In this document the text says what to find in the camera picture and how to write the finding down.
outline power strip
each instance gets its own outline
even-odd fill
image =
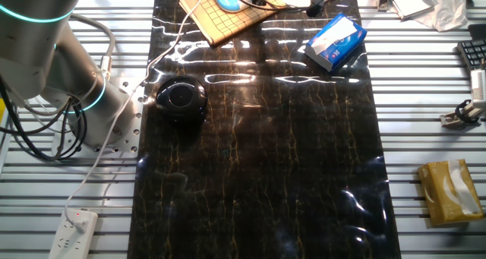
[[[68,222],[65,212],[62,212],[61,223],[55,233],[49,259],[86,259],[88,256],[98,215],[86,210],[69,209],[69,218],[74,222],[86,222],[86,231],[79,233]]]
[[[486,72],[482,69],[471,71],[472,107],[486,108]]]

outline plastic bag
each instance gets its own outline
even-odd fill
[[[437,0],[433,11],[419,14],[412,19],[437,31],[447,31],[468,23],[465,17],[465,0]]]

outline blue tissue box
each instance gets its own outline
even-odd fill
[[[320,66],[324,67],[328,71],[334,70],[339,63],[341,63],[353,50],[355,50],[365,39],[367,31],[359,26],[357,23],[353,23],[353,27],[356,32],[347,36],[344,39],[338,39],[334,41],[327,49],[319,54],[316,54],[314,42],[321,36],[327,37],[327,34],[335,33],[335,30],[331,30],[336,26],[343,18],[349,20],[343,13],[339,13],[334,19],[331,20],[314,38],[312,38],[305,46],[305,54],[315,60]]]

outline glossy black surface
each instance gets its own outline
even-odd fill
[[[328,74],[304,47],[356,0],[280,13],[211,49],[195,24],[147,85],[129,258],[399,258],[365,48]],[[150,58],[183,10],[156,0]],[[174,128],[161,83],[207,88],[200,128]]]
[[[202,122],[207,107],[207,91],[193,77],[173,77],[160,86],[156,105],[164,119],[171,122]]]

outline black keyboard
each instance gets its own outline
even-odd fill
[[[469,71],[479,69],[481,59],[486,60],[486,39],[474,39],[457,44],[462,59],[467,64]]]

